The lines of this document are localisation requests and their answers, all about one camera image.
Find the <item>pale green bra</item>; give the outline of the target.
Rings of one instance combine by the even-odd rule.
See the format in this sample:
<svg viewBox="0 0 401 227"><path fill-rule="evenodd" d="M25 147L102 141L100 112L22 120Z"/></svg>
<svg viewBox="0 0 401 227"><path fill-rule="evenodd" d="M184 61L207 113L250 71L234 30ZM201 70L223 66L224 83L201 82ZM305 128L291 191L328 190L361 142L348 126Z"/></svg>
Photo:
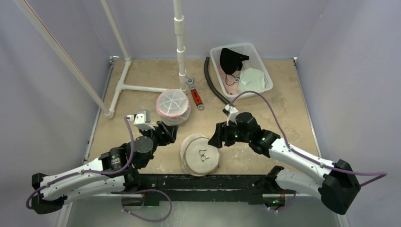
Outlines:
<svg viewBox="0 0 401 227"><path fill-rule="evenodd" d="M249 68L241 71L238 82L238 92L255 91L261 92L265 89L264 72Z"/></svg>

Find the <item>black bra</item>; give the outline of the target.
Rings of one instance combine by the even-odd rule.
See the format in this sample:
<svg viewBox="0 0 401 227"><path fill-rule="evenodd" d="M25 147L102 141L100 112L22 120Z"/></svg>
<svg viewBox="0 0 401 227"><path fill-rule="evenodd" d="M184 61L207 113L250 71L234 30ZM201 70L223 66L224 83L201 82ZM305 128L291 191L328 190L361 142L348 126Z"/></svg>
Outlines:
<svg viewBox="0 0 401 227"><path fill-rule="evenodd" d="M232 51L228 48L222 48L220 53L220 66L225 73L225 84L228 86L234 85L239 81L240 77L235 76L236 71L241 71L243 68L243 62L249 60L248 55L240 54L238 52ZM230 76L234 79L231 84L228 84L227 77Z"/></svg>

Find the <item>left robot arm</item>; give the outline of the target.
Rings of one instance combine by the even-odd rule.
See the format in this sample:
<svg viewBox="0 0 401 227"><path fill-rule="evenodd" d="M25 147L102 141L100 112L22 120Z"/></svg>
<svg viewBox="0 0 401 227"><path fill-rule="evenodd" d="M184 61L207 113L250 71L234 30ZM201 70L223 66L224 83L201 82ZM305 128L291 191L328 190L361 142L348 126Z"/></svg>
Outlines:
<svg viewBox="0 0 401 227"><path fill-rule="evenodd" d="M86 196L106 192L138 192L141 187L138 170L148 165L159 146L175 143L179 127L166 125L162 121L152 125L134 120L131 115L124 120L126 123L132 121L141 136L135 139L131 126L128 126L130 142L67 172L57 175L34 174L34 192L29 195L26 207L37 214L48 214Z"/></svg>

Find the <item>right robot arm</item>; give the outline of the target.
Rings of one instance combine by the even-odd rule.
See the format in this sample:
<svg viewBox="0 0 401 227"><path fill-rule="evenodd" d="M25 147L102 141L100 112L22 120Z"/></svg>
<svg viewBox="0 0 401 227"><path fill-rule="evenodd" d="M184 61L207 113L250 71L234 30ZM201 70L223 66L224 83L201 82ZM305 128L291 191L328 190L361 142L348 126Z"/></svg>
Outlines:
<svg viewBox="0 0 401 227"><path fill-rule="evenodd" d="M246 143L255 153L298 170L293 173L282 168L267 177L265 185L270 192L284 189L308 194L331 211L344 215L361 189L348 162L342 159L334 162L303 150L296 151L278 134L262 129L251 113L240 113L234 121L217 123L208 144L222 148L236 142Z"/></svg>

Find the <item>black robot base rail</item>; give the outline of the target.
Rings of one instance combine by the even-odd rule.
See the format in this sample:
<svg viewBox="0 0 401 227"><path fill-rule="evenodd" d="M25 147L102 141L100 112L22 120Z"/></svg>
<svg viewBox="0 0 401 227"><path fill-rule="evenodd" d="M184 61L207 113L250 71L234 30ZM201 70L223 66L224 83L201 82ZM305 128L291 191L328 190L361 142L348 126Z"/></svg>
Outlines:
<svg viewBox="0 0 401 227"><path fill-rule="evenodd" d="M157 206L161 201L186 202L246 202L250 205L266 205L283 208L286 195L275 183L275 174L267 175L192 175L140 174L124 194L139 193L144 204Z"/></svg>

